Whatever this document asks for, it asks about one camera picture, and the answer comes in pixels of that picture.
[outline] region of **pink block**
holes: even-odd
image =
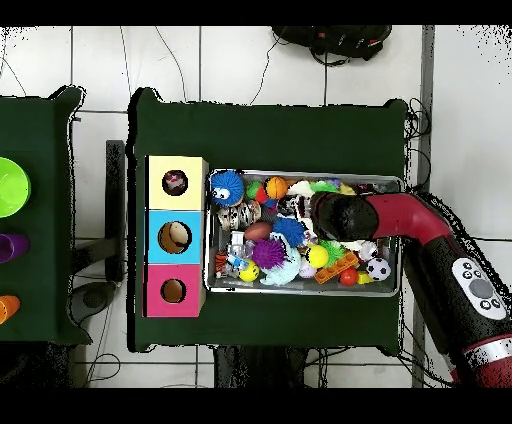
[[[185,297],[179,303],[162,298],[162,285],[169,279],[185,285]],[[148,265],[146,284],[148,317],[198,317],[204,301],[200,265]]]

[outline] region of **green bowl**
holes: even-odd
[[[12,160],[0,157],[0,218],[14,215],[30,197],[30,180]]]

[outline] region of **shape sorter box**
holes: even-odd
[[[181,253],[167,253],[159,244],[160,230],[167,223],[179,222],[188,232],[188,247]],[[200,265],[203,263],[203,211],[149,211],[148,265]]]
[[[178,280],[182,287],[179,303],[164,299],[166,281]],[[148,317],[197,318],[206,298],[202,283],[202,265],[148,265],[146,311]]]
[[[205,181],[208,163],[200,157],[148,156],[149,209],[201,211],[205,207]],[[171,195],[163,188],[163,178],[171,171],[185,174],[186,189]]]

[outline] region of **blue block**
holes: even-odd
[[[202,260],[203,212],[201,211],[149,211],[149,264],[197,265]],[[158,233],[168,222],[179,221],[192,232],[192,241],[182,253],[170,254],[158,243]]]

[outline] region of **green mat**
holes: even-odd
[[[63,87],[48,99],[0,97],[0,156],[27,172],[32,193],[15,215],[0,219],[1,233],[21,233],[30,250],[0,264],[0,295],[21,301],[0,325],[0,341],[88,343],[67,313],[71,270],[69,119],[82,91]]]
[[[399,294],[358,298],[208,292],[199,318],[142,317],[144,156],[201,156],[210,169],[403,178],[406,104],[395,100],[384,107],[246,107],[168,104],[157,96],[152,89],[139,89],[129,107],[128,202],[130,210],[136,208],[129,220],[130,349],[153,343],[351,345],[382,346],[396,353]]]

